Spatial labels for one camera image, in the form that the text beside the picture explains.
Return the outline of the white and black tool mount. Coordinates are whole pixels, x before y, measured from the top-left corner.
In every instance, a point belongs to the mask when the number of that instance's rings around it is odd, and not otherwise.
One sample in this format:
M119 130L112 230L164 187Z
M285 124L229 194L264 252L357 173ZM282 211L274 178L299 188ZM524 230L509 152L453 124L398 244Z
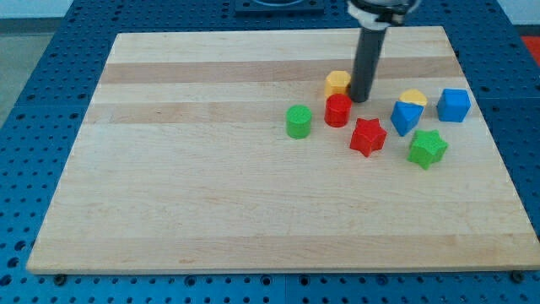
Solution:
M402 26L421 0L348 0L348 14L369 30Z

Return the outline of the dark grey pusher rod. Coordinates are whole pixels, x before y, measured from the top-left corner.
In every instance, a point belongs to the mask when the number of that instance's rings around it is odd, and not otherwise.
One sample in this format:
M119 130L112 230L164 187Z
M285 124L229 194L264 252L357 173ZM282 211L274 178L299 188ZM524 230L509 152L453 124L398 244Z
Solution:
M386 30L363 28L354 57L349 96L356 103L368 100L379 62Z

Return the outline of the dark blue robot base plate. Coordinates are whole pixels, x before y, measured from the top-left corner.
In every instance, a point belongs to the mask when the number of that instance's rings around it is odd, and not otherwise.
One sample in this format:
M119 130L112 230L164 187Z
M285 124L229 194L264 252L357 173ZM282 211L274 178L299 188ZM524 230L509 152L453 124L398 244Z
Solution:
M234 0L236 15L322 13L324 0Z

